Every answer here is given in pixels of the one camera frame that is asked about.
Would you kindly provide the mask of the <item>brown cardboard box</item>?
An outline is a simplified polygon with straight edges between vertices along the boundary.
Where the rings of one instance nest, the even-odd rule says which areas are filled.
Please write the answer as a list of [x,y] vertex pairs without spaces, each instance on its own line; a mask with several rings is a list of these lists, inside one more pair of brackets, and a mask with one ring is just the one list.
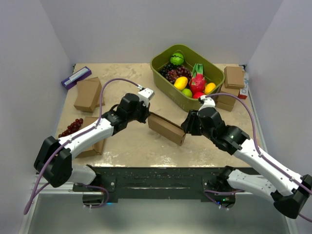
[[151,130],[157,132],[178,146],[182,146],[184,143],[186,134],[183,129],[168,119],[151,112],[148,117],[148,125]]

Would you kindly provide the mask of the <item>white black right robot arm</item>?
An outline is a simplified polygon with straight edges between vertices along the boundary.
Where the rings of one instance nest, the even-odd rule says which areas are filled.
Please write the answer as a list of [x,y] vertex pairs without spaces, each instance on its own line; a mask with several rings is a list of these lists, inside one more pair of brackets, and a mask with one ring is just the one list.
[[284,216],[296,219],[312,194],[311,175],[300,175],[272,158],[239,127],[226,125],[213,107],[190,110],[181,127],[186,134],[205,136],[219,150],[249,164],[262,177],[257,178],[226,167],[217,179],[220,190],[231,188],[263,197]]

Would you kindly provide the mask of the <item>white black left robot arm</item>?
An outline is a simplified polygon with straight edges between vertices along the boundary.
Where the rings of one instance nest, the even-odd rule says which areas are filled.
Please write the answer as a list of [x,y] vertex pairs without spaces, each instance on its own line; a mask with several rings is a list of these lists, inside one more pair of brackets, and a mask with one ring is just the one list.
[[150,100],[154,92],[144,89],[137,94],[127,93],[116,110],[104,113],[99,120],[60,139],[50,136],[41,146],[34,167],[40,176],[57,188],[66,182],[82,183],[89,191],[101,186],[101,179],[91,166],[73,164],[81,152],[97,142],[125,129],[129,122],[145,123],[150,115]]

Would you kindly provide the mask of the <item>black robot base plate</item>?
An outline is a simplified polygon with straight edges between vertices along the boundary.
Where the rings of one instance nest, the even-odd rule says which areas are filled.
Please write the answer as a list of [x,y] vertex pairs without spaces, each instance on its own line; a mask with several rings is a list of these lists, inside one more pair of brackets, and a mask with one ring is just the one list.
[[157,168],[157,167],[95,167],[96,180],[92,188],[78,183],[74,192],[83,192],[83,203],[98,205],[106,195],[110,203],[121,199],[191,199],[210,202],[229,208],[235,203],[235,195],[228,195],[231,188],[217,177],[223,168]]

